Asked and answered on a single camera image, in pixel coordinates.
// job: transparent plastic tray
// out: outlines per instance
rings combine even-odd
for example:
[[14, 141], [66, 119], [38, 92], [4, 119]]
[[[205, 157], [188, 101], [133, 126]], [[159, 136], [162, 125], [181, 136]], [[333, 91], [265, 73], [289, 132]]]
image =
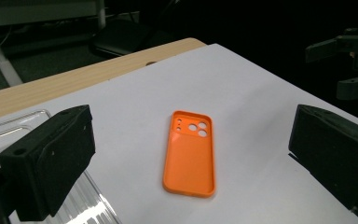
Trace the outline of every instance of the transparent plastic tray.
[[[0, 123], [0, 152], [22, 138], [35, 127], [51, 117], [47, 110], [35, 111]], [[12, 224], [21, 223], [14, 212]], [[54, 217], [48, 216], [42, 222], [48, 224], [121, 224], [109, 202], [103, 197], [87, 170], [78, 178], [67, 195], [62, 207]]]

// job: orange phone case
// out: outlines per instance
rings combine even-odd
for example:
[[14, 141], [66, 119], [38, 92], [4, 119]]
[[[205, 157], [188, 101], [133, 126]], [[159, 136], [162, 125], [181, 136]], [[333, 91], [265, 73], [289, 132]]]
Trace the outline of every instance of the orange phone case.
[[213, 123], [208, 116], [173, 112], [162, 182], [171, 193], [214, 194]]

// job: wooden surface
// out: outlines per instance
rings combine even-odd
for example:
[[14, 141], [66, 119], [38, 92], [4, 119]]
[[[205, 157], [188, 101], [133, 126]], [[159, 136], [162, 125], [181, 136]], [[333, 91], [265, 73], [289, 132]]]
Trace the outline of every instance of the wooden surface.
[[0, 117], [203, 46], [187, 38], [0, 90]]

